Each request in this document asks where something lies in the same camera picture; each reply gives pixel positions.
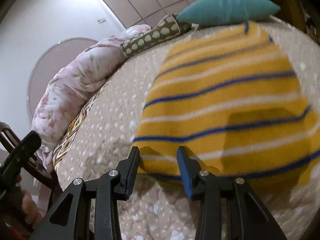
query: blue stripe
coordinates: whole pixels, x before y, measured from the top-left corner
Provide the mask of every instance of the blue stripe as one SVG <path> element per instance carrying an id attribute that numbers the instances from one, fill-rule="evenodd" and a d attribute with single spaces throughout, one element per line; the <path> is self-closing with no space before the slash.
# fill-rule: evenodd
<path id="1" fill-rule="evenodd" d="M 244 34 L 248 34 L 248 31 L 249 31 L 249 23 L 248 23 L 248 26 L 246 25 L 246 23 L 244 23 L 244 25 L 245 25 Z M 177 55 L 181 55 L 182 53 L 186 53 L 187 51 L 191 51 L 191 50 L 194 50 L 194 49 L 196 49 L 196 48 L 203 48 L 204 45 L 209 45 L 209 44 L 212 44 L 213 42 L 216 43 L 216 42 L 218 42 L 218 41 L 220 41 L 220 40 L 229 40 L 230 38 L 237 37 L 237 36 L 239 36 L 239 35 L 241 35 L 241 34 L 242 34 L 242 33 L 233 33 L 233 34 L 230 35 L 230 36 L 217 38 L 217 39 L 215 39 L 214 41 L 206 41 L 206 42 L 203 43 L 203 44 L 198 44 L 198 45 L 195 45 L 195 46 L 192 47 L 192 48 L 183 49 L 183 50 L 181 50 L 181 51 L 179 51 L 179 52 L 177 52 L 177 53 L 174 53 L 174 54 L 168 56 L 165 60 L 167 61 L 168 59 L 170 59 L 170 58 L 172 58 L 172 57 L 175 57 L 175 56 L 177 56 Z"/>
<path id="2" fill-rule="evenodd" d="M 274 169 L 270 169 L 270 170 L 266 170 L 266 171 L 237 174 L 237 175 L 222 175 L 222 176 L 217 176 L 217 177 L 226 178 L 226 179 L 235 179 L 235 178 L 239 178 L 239 177 L 244 178 L 244 179 L 259 179 L 259 178 L 263 178 L 263 177 L 274 176 L 274 175 L 285 173 L 287 171 L 292 171 L 296 168 L 307 165 L 311 161 L 318 158 L 319 156 L 320 156 L 320 149 L 317 150 L 316 152 L 312 153 L 311 155 L 303 157 L 293 163 L 290 163 L 288 165 L 285 165 L 285 166 L 282 166 L 279 168 L 274 168 Z M 176 175 L 167 175 L 167 174 L 159 174 L 159 173 L 152 173 L 152 174 L 147 174 L 147 175 L 150 175 L 156 179 L 181 180 L 181 176 L 176 176 Z"/>
<path id="3" fill-rule="evenodd" d="M 167 74 L 171 71 L 174 71 L 174 70 L 177 70 L 177 69 L 180 69 L 180 68 L 185 68 L 185 67 L 190 67 L 190 66 L 193 66 L 193 65 L 197 65 L 199 63 L 204 63 L 204 62 L 208 62 L 208 61 L 214 61 L 214 60 L 217 60 L 217 59 L 221 59 L 221 58 L 225 58 L 225 57 L 229 57 L 229 56 L 233 56 L 233 55 L 236 55 L 238 54 L 239 52 L 247 52 L 247 51 L 255 51 L 255 50 L 258 50 L 258 49 L 261 49 L 261 47 L 264 47 L 266 45 L 270 44 L 270 41 L 266 41 L 266 42 L 263 42 L 261 44 L 257 44 L 257 45 L 254 45 L 254 46 L 250 46 L 250 47 L 247 47 L 247 48 L 244 48 L 244 49 L 238 49 L 238 50 L 235 50 L 235 51 L 232 51 L 232 52 L 228 52 L 228 53 L 225 53 L 225 54 L 221 54 L 221 55 L 217 55 L 217 56 L 214 56 L 214 57 L 206 57 L 206 58 L 202 58 L 202 59 L 199 59 L 199 60 L 195 60 L 195 61 L 191 61 L 191 62 L 187 62 L 187 63 L 183 63 L 183 64 L 180 64 L 176 67 L 173 67 L 173 68 L 169 68 L 161 73 L 159 73 L 154 81 L 161 77 L 162 75 L 164 74 Z"/>
<path id="4" fill-rule="evenodd" d="M 303 114 L 298 117 L 286 117 L 282 119 L 266 119 L 266 120 L 260 120 L 256 122 L 250 122 L 250 123 L 243 123 L 243 124 L 235 124 L 235 125 L 229 125 L 229 126 L 223 126 L 223 127 L 217 127 L 217 128 L 211 128 L 207 129 L 198 133 L 194 133 L 188 136 L 141 136 L 134 138 L 133 142 L 139 142 L 139 141 L 167 141 L 167 142 L 175 142 L 175 143 L 185 143 L 194 139 L 198 139 L 200 137 L 204 137 L 207 135 L 220 133 L 220 132 L 227 132 L 227 131 L 239 131 L 239 130 L 248 130 L 251 128 L 260 128 L 260 127 L 266 127 L 270 125 L 275 124 L 282 124 L 282 123 L 289 123 L 289 122 L 299 122 L 303 120 L 308 112 L 310 111 L 311 106 L 308 106 L 304 111 Z"/>
<path id="5" fill-rule="evenodd" d="M 249 32 L 249 22 L 245 22 L 244 25 L 245 25 L 244 33 L 248 34 L 248 32 Z"/>
<path id="6" fill-rule="evenodd" d="M 203 95 L 205 93 L 217 90 L 219 88 L 227 87 L 236 83 L 242 83 L 242 82 L 250 82 L 250 81 L 255 81 L 255 80 L 268 80 L 268 79 L 273 79 L 273 78 L 286 78 L 286 77 L 294 77 L 296 76 L 295 72 L 290 70 L 290 71 L 283 71 L 283 72 L 274 72 L 274 73 L 268 73 L 268 74 L 259 74 L 259 75 L 251 75 L 251 76 L 245 76 L 245 77 L 240 77 L 240 78 L 235 78 L 231 79 L 228 81 L 224 81 L 222 83 L 219 83 L 214 86 L 210 86 L 206 89 L 193 92 L 193 93 L 188 93 L 188 94 L 181 94 L 178 96 L 168 96 L 168 97 L 162 97 L 162 98 L 157 98 L 154 99 L 144 106 L 143 109 L 146 109 L 148 106 L 154 105 L 156 103 L 160 102 L 168 102 L 168 101 L 176 101 L 176 100 L 181 100 L 181 99 L 188 99 L 188 98 L 193 98 L 197 97 L 199 95 Z"/>

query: yellow striped cloth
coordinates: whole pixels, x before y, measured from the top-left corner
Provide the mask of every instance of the yellow striped cloth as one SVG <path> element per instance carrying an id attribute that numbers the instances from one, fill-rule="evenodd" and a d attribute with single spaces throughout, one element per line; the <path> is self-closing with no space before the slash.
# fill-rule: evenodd
<path id="1" fill-rule="evenodd" d="M 253 22 L 176 44 L 149 93 L 133 145 L 139 172 L 178 178 L 178 146 L 216 175 L 299 171 L 320 154 L 320 122 L 288 60 Z"/>

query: pink comforter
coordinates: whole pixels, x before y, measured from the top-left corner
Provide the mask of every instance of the pink comforter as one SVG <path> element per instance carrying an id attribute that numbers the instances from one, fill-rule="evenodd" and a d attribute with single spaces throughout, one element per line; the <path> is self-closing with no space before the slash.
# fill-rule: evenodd
<path id="1" fill-rule="evenodd" d="M 98 42 L 80 53 L 49 82 L 35 110 L 31 127 L 42 139 L 37 154 L 47 170 L 53 171 L 53 150 L 82 106 L 126 60 L 120 44 L 150 29 L 148 25 L 135 25 Z"/>

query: bedsheet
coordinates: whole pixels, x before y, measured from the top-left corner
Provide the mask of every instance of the bedsheet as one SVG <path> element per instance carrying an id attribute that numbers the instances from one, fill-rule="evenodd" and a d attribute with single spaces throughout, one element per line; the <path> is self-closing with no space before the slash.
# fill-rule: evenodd
<path id="1" fill-rule="evenodd" d="M 268 31 L 297 72 L 302 92 L 320 111 L 320 48 L 294 27 L 272 22 Z M 180 41 L 214 35 L 227 27 L 192 31 L 126 61 L 92 97 L 54 151 L 53 164 L 62 189 L 73 179 L 96 179 L 127 157 L 145 98 L 167 52 Z M 320 207 L 320 165 L 304 186 L 260 194 L 289 240 L 299 239 Z M 194 239 L 199 202 L 190 202 L 182 185 L 138 175 L 127 202 L 119 202 L 122 239 Z M 91 212 L 93 225 L 94 206 Z"/>

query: polka dot pillow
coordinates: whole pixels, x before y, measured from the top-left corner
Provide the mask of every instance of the polka dot pillow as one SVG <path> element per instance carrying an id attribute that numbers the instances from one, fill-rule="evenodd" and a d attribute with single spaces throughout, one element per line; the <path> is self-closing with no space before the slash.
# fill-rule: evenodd
<path id="1" fill-rule="evenodd" d="M 168 14 L 152 30 L 138 33 L 122 42 L 120 49 L 125 56 L 132 57 L 145 49 L 182 35 L 190 28 L 191 24 L 177 20 L 177 14 Z"/>

